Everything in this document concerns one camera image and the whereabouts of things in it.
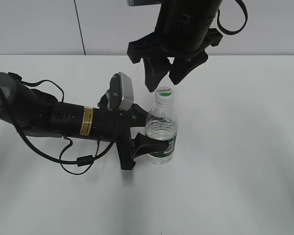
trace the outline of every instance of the table surface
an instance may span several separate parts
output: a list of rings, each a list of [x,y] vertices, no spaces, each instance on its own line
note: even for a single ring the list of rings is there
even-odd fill
[[[0,56],[0,71],[50,79],[66,102],[93,107],[123,71],[135,102],[153,104],[142,63],[124,56]],[[294,56],[211,56],[174,89],[174,158],[142,156],[133,171],[120,170],[114,146],[87,174],[69,175],[0,121],[0,235],[294,235]],[[67,145],[31,140],[55,157]],[[64,158],[95,150],[75,140]]]

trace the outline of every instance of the bottle cap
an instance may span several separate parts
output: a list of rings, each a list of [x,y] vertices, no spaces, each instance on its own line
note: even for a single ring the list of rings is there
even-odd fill
[[[174,91],[170,87],[160,87],[155,92],[155,101],[160,104],[173,103]]]

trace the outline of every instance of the water bottle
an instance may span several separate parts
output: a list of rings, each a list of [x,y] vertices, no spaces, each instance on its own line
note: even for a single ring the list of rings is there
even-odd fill
[[[155,164],[164,164],[173,157],[177,117],[173,109],[174,92],[169,87],[160,87],[155,91],[155,103],[146,118],[146,135],[152,139],[168,141],[165,151],[147,154],[147,158]]]

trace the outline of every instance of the white wall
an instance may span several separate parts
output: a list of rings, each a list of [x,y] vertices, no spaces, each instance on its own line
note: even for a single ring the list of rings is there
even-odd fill
[[[226,36],[210,54],[294,54],[294,0],[245,0],[246,29]],[[127,44],[152,32],[159,6],[126,0],[76,0],[87,54],[125,54]],[[223,0],[221,22],[244,21],[234,0]],[[82,54],[74,0],[0,0],[0,54]]]
[[[0,54],[83,54],[73,0],[0,0]]]

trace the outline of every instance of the yellow label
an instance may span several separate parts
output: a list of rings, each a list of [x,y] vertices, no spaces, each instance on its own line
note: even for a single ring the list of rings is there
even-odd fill
[[[89,136],[90,130],[92,129],[93,115],[94,115],[93,108],[85,106],[82,127],[80,128],[80,133],[79,133],[81,136]]]

